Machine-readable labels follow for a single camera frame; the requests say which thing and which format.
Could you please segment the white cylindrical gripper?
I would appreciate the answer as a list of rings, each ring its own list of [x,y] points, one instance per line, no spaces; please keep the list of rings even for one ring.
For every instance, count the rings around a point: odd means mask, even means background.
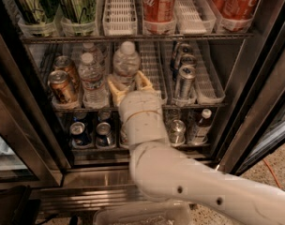
[[[107,83],[113,104],[119,106],[118,112],[126,130],[128,148],[134,150],[139,144],[150,142],[169,146],[161,99],[151,93],[154,92],[154,87],[149,79],[139,70],[135,76],[139,91],[130,93],[112,74],[108,75]]]

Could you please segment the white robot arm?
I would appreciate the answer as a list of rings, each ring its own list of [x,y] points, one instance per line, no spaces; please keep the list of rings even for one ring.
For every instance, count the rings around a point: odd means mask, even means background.
[[[146,198],[198,203],[245,225],[285,225],[285,190],[219,172],[173,148],[153,85],[140,71],[134,82],[131,91],[107,77],[127,134],[130,175]]]

